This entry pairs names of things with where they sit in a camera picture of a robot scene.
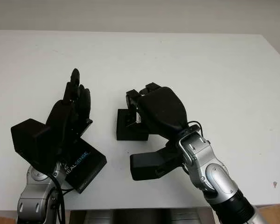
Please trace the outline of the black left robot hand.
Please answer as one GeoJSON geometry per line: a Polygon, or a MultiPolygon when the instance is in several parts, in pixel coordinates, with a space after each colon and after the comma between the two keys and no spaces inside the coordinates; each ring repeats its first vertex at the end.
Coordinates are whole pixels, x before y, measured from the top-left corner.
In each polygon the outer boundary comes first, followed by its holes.
{"type": "Polygon", "coordinates": [[[74,68],[67,82],[63,98],[58,100],[46,121],[53,132],[57,156],[65,156],[69,145],[75,142],[90,126],[91,94],[80,84],[80,73],[74,68]]]}

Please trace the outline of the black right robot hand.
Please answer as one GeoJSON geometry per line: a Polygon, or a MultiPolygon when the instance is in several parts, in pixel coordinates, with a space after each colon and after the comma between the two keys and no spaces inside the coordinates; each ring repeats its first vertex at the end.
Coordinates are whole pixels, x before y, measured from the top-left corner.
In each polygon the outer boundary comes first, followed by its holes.
{"type": "Polygon", "coordinates": [[[169,87],[149,83],[139,92],[128,91],[126,102],[130,116],[128,126],[168,140],[187,127],[185,107],[169,87]]]}

